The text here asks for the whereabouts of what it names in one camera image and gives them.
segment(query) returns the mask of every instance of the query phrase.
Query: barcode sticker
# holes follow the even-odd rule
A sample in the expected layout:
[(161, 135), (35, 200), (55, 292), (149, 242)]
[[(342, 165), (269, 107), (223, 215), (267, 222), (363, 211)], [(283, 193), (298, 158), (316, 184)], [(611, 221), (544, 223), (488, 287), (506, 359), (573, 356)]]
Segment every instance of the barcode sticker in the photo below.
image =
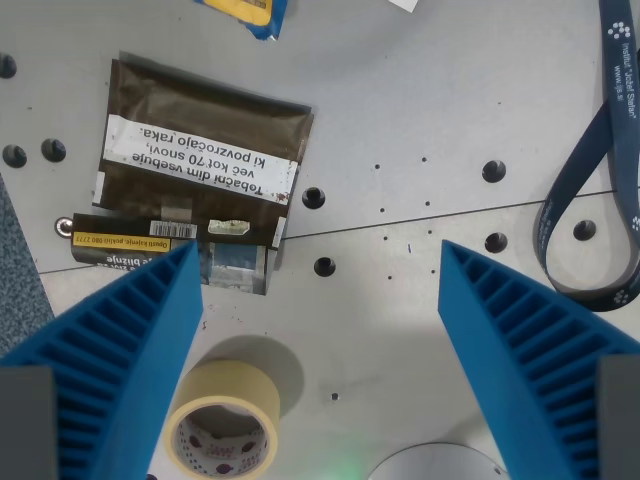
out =
[(151, 227), (149, 228), (149, 235), (154, 237), (196, 238), (197, 232), (197, 225), (191, 225), (189, 223), (161, 222), (158, 220), (152, 220)]

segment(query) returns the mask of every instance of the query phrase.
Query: white label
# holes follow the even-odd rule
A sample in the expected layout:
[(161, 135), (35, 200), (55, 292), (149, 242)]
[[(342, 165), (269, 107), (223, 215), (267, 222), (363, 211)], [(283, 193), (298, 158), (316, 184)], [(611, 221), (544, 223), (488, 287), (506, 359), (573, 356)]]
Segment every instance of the white label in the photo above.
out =
[(198, 226), (189, 223), (151, 221), (149, 235), (154, 237), (196, 238)]
[(413, 12), (416, 8), (418, 0), (389, 0), (391, 3), (398, 5), (400, 8), (404, 8), (407, 12)]
[(244, 235), (251, 229), (251, 223), (243, 220), (209, 220), (207, 231), (212, 235)]
[(276, 233), (273, 236), (273, 243), (271, 246), (273, 248), (278, 248), (280, 246), (280, 240), (282, 240), (282, 233), (284, 232), (284, 226), (287, 224), (287, 219), (284, 217), (280, 217), (278, 219), (278, 225), (276, 226)]
[(104, 189), (104, 172), (98, 170), (98, 176), (96, 177), (96, 189), (93, 192), (93, 203), (100, 205), (102, 200), (102, 190)]
[(287, 205), (298, 164), (109, 115), (103, 158)]

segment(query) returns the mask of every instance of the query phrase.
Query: white paper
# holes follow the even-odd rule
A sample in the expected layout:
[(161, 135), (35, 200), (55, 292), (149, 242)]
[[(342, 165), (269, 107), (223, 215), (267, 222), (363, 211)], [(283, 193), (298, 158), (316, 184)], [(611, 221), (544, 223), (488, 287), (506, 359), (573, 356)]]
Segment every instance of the white paper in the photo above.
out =
[(109, 115), (103, 158), (287, 205), (298, 164)]
[(404, 8), (407, 12), (413, 12), (416, 8), (418, 0), (389, 0), (394, 5), (398, 5), (400, 8)]
[(282, 240), (282, 233), (284, 232), (284, 226), (287, 224), (287, 219), (284, 217), (280, 217), (278, 219), (278, 226), (276, 227), (276, 233), (273, 236), (273, 243), (271, 246), (273, 248), (278, 248), (280, 246), (280, 240)]
[(102, 200), (102, 190), (104, 189), (104, 172), (98, 170), (96, 177), (96, 189), (93, 191), (93, 203), (100, 205)]

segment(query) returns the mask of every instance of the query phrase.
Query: yellow label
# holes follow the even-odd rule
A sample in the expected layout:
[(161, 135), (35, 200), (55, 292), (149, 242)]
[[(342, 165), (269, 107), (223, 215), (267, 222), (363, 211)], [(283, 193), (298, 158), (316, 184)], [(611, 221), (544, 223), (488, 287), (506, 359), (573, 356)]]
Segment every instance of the yellow label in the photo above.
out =
[(271, 21), (273, 0), (202, 0), (205, 5), (217, 8), (237, 19), (264, 27)]
[(77, 247), (117, 248), (145, 252), (168, 252), (171, 249), (171, 240), (168, 238), (133, 237), (108, 233), (74, 232), (73, 244)]

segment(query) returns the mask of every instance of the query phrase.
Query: blue fabric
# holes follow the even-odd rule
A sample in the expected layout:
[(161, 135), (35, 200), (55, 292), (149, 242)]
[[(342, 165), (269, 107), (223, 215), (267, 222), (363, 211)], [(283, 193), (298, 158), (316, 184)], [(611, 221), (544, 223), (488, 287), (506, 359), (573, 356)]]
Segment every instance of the blue fabric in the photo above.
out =
[(53, 319), (0, 176), (0, 357)]

